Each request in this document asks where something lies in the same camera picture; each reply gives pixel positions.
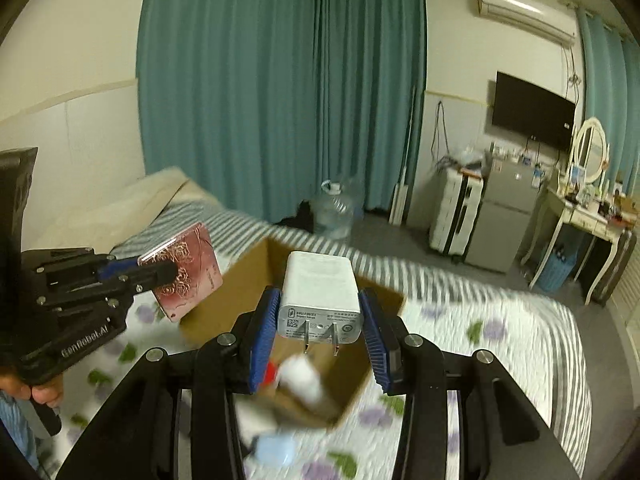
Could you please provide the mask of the person's left hand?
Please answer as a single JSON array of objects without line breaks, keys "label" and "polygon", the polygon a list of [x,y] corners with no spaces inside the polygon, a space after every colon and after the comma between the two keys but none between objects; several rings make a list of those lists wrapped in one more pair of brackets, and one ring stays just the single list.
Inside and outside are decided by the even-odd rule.
[{"label": "person's left hand", "polygon": [[14,373],[12,368],[2,366],[0,390],[15,399],[34,400],[49,408],[57,408],[64,398],[64,377],[58,375],[42,385],[29,386]]}]

